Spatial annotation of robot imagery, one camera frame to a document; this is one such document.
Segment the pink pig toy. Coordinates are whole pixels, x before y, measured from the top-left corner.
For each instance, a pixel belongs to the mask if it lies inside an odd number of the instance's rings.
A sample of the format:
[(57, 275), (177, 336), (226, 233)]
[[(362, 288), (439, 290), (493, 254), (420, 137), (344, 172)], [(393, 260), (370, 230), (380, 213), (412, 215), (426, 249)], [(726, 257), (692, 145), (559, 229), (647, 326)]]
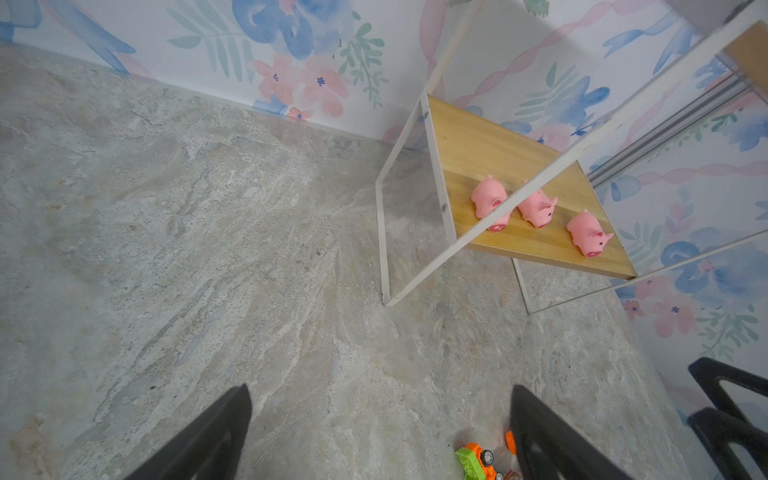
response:
[(523, 200), (517, 209), (523, 220), (535, 228), (542, 228), (552, 221), (558, 201), (558, 197), (549, 198), (542, 189), (538, 189)]
[(598, 219), (587, 209), (571, 219), (566, 230), (571, 234), (572, 243), (587, 258), (601, 255), (614, 237), (614, 233), (604, 232)]
[(484, 219), (496, 207), (501, 205), (507, 197), (504, 186), (494, 179), (492, 175), (487, 175), (471, 194), (471, 201), (475, 206), (475, 217), (478, 220)]

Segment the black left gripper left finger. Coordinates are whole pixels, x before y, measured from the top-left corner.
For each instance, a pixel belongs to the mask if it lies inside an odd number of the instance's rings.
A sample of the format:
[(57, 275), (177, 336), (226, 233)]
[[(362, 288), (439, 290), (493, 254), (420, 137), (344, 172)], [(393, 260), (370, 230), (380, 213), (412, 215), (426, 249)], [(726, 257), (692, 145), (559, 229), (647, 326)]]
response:
[(248, 387), (227, 390), (128, 477), (233, 479), (252, 415)]

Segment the pink pig toy front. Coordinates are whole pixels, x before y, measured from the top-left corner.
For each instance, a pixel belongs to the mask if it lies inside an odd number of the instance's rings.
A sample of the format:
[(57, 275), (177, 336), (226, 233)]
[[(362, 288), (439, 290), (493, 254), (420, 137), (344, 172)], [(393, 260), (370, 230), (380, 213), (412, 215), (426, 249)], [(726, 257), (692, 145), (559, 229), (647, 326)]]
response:
[(484, 219), (496, 207), (501, 205), (507, 197), (504, 186), (494, 179), (492, 175), (487, 175), (471, 194), (471, 201), (475, 206), (475, 217), (478, 220)]

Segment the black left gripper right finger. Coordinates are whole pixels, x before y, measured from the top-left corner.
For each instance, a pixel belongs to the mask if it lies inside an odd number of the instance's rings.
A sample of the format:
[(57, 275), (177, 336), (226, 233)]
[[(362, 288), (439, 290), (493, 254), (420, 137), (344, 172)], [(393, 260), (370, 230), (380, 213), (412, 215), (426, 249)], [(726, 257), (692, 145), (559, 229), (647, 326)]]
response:
[(525, 386), (511, 393), (510, 430), (525, 479), (627, 479)]

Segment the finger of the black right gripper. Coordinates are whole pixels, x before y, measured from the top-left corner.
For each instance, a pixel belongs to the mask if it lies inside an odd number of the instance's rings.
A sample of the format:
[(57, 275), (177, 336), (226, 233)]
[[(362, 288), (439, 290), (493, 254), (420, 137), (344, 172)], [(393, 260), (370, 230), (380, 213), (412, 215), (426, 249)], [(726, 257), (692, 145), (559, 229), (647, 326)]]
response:
[(723, 382), (767, 397), (765, 378), (712, 358), (699, 358), (688, 366), (688, 371), (717, 410), (739, 420), (747, 417), (723, 388)]
[(724, 479), (756, 479), (739, 459), (742, 447), (767, 477), (767, 433), (719, 410), (705, 408), (688, 418), (691, 427)]

